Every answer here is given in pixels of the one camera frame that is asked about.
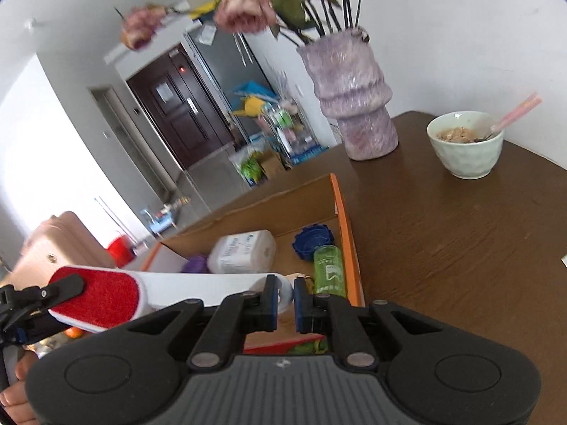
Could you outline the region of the person's left hand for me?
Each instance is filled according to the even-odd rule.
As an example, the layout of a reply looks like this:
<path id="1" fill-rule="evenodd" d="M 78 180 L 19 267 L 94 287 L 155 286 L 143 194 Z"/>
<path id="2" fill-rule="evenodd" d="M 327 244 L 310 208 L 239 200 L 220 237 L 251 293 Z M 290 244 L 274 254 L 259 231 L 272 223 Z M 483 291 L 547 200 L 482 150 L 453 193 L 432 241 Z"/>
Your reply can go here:
<path id="1" fill-rule="evenodd" d="M 15 365 L 16 382 L 1 392 L 1 404 L 17 425 L 38 425 L 26 394 L 26 378 L 31 367 L 38 361 L 33 351 L 25 351 Z"/>

